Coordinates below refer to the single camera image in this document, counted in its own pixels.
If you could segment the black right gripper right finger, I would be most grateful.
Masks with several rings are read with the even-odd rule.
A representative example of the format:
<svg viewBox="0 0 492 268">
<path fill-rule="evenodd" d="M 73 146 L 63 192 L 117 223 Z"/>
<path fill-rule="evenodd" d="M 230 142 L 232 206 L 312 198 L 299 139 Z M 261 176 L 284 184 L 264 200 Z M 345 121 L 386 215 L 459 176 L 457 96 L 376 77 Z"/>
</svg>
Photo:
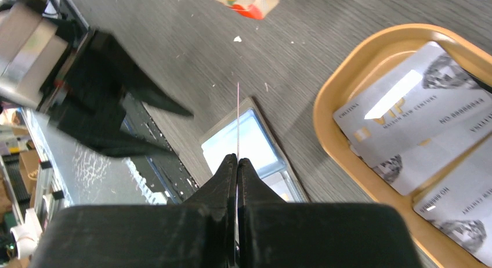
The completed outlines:
<svg viewBox="0 0 492 268">
<path fill-rule="evenodd" d="M 421 267 L 397 210 L 377 203 L 284 201 L 238 163 L 241 267 Z"/>
</svg>

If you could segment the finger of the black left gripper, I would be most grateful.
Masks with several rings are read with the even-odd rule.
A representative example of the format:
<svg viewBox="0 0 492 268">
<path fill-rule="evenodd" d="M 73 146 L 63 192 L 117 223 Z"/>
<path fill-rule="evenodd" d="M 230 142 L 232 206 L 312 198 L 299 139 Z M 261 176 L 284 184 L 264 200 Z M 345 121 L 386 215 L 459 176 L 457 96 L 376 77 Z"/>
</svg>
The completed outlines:
<svg viewBox="0 0 492 268">
<path fill-rule="evenodd" d="M 103 65 L 108 67 L 109 73 L 115 80 L 135 99 L 180 116 L 193 116 L 188 108 L 185 108 L 155 84 L 120 45 L 113 34 L 101 30 L 94 31 L 92 50 L 102 58 Z"/>
<path fill-rule="evenodd" d="M 113 158 L 172 154 L 170 149 L 121 130 L 126 111 L 121 105 L 95 111 L 75 104 L 57 108 L 57 128 L 93 151 Z"/>
</svg>

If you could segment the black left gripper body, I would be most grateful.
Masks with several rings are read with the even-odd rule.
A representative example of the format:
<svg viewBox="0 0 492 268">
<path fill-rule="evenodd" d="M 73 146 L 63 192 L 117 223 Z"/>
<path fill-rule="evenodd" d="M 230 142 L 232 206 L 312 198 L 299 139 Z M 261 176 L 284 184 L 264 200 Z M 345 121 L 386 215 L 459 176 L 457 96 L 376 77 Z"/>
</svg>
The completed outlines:
<svg viewBox="0 0 492 268">
<path fill-rule="evenodd" d="M 1 100 L 47 115 L 57 130 L 64 104 L 123 107 L 125 88 L 92 50 L 96 29 L 72 15 L 48 17 L 47 5 L 1 0 Z"/>
</svg>

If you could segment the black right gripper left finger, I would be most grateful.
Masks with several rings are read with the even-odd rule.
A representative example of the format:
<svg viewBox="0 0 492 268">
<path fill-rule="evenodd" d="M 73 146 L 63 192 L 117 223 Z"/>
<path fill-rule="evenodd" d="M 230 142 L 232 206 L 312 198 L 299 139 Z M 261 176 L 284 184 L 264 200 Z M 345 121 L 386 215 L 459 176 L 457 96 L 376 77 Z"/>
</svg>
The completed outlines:
<svg viewBox="0 0 492 268">
<path fill-rule="evenodd" d="M 48 224 L 31 267 L 232 267 L 236 155 L 179 205 L 79 205 Z"/>
</svg>

